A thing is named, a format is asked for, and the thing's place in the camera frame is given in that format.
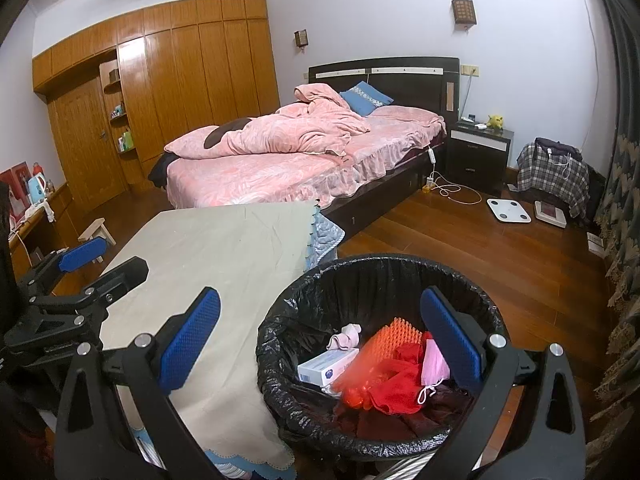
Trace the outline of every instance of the wooden stool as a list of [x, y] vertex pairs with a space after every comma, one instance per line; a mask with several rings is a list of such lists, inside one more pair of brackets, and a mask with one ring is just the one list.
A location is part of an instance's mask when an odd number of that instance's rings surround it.
[[[116, 244], [116, 240], [113, 239], [113, 236], [111, 236], [111, 233], [107, 231], [107, 228], [104, 225], [104, 218], [98, 218], [97, 220], [94, 220], [94, 222], [87, 229], [85, 229], [84, 232], [78, 237], [78, 241], [81, 243], [84, 243], [89, 240], [93, 240], [97, 236], [107, 240], [109, 245]], [[98, 256], [94, 260], [94, 263], [95, 262], [98, 262], [99, 264], [101, 264], [102, 256]]]

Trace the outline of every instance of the wooden door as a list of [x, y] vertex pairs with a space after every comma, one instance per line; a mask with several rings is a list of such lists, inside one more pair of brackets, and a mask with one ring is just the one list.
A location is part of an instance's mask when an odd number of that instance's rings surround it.
[[267, 20], [247, 20], [251, 58], [254, 62], [255, 89], [262, 115], [273, 114], [280, 108], [276, 69], [273, 63], [271, 35]]
[[260, 107], [255, 89], [254, 64], [251, 59], [246, 20], [224, 23], [226, 53], [229, 57], [229, 70], [236, 96], [238, 117], [257, 117], [260, 115]]
[[207, 95], [198, 26], [174, 28], [171, 32], [175, 66], [189, 130], [211, 126], [214, 120]]
[[204, 23], [199, 28], [213, 120], [216, 124], [225, 124], [238, 118], [226, 54], [225, 29], [222, 22]]
[[138, 159], [144, 162], [161, 155], [164, 148], [146, 64], [145, 38], [118, 46], [118, 66], [133, 144]]
[[85, 211], [122, 193], [125, 186], [100, 102], [100, 77], [50, 103], [52, 130], [74, 199]]
[[145, 37], [146, 65], [156, 103], [162, 140], [168, 144], [189, 131], [175, 68], [170, 30]]

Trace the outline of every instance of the nightstand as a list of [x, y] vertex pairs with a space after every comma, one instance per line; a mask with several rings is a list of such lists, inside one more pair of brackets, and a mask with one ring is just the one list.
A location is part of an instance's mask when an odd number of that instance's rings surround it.
[[499, 196], [512, 140], [509, 130], [456, 124], [447, 142], [447, 180]]

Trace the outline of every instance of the blue kettle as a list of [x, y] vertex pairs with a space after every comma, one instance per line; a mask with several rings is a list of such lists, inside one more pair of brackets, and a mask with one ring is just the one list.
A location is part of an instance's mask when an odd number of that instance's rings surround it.
[[38, 173], [29, 179], [29, 199], [32, 204], [37, 204], [40, 200], [43, 200], [45, 197], [45, 189], [47, 188], [47, 183], [44, 180], [44, 175]]

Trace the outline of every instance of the bed frame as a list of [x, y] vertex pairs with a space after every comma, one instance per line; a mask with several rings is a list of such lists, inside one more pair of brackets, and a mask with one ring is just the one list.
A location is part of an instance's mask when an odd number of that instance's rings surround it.
[[[337, 92], [368, 81], [395, 105], [424, 108], [444, 117], [447, 135], [458, 121], [460, 60], [457, 57], [381, 57], [313, 66], [310, 83], [327, 83]], [[444, 173], [446, 139], [433, 147], [436, 170]], [[431, 173], [426, 150], [362, 186], [349, 198], [337, 198], [322, 214], [352, 237], [424, 186]]]

